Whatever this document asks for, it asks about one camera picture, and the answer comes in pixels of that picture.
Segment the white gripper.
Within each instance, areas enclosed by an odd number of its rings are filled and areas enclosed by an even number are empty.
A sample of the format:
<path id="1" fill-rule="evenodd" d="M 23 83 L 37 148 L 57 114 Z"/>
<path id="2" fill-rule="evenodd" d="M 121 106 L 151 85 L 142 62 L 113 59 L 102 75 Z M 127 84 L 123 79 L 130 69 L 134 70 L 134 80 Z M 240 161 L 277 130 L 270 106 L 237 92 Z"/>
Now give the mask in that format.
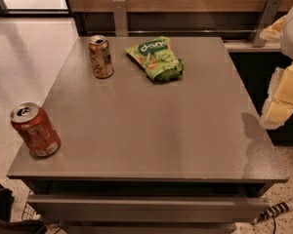
<path id="1" fill-rule="evenodd" d="M 266 27 L 260 38 L 279 42 L 281 52 L 293 59 L 293 7 L 286 16 Z M 261 125 L 267 130 L 275 130 L 293 114 L 293 62 L 285 69 L 277 67 L 272 75 L 268 97 L 261 115 Z"/>

